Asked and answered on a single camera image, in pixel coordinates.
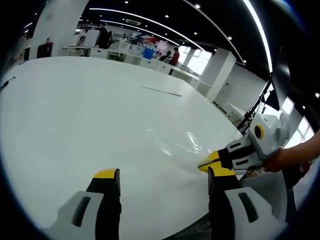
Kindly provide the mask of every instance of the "human arm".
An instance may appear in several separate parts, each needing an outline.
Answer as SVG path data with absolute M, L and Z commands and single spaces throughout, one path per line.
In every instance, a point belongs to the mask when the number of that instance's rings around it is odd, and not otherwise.
M 275 156 L 263 163 L 270 172 L 278 172 L 287 167 L 307 163 L 320 155 L 320 131 L 311 139 L 288 149 L 281 149 Z

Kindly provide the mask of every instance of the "round white table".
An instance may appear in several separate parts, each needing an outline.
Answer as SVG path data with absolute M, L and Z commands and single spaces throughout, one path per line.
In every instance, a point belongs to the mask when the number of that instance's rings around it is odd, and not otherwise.
M 1 156 L 37 227 L 107 168 L 120 169 L 121 240 L 160 240 L 208 212 L 197 164 L 241 134 L 186 82 L 74 56 L 28 61 L 2 81 L 11 77 L 0 95 Z

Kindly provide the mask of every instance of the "white pillar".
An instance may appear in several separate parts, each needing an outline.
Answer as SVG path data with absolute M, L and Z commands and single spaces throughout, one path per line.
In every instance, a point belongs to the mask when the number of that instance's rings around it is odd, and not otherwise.
M 38 46 L 50 38 L 53 43 L 52 56 L 61 56 L 62 48 L 73 41 L 79 19 L 89 0 L 48 1 L 36 24 L 29 59 L 37 58 Z
M 235 63 L 235 56 L 222 48 L 218 48 L 217 52 L 211 56 L 200 77 L 202 82 L 212 87 L 206 96 L 211 103 L 223 87 Z
M 182 65 L 188 66 L 192 56 L 194 55 L 194 53 L 195 53 L 195 49 L 191 48 Z

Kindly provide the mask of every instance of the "person in red shirt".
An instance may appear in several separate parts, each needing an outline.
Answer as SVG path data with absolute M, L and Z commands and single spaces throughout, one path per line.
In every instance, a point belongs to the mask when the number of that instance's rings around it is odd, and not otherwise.
M 180 57 L 179 48 L 175 47 L 173 57 L 170 60 L 169 64 L 176 66 L 178 63 L 179 57 Z

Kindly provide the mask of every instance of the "white table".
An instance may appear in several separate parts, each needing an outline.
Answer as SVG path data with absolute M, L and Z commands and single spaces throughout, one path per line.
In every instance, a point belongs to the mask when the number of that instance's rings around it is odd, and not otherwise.
M 186 82 L 75 56 L 28 61 L 3 81 L 13 76 L 0 95 L 1 153 L 37 226 L 49 227 L 106 168 L 120 169 L 121 240 L 160 240 L 208 212 L 207 174 L 197 164 L 241 134 Z

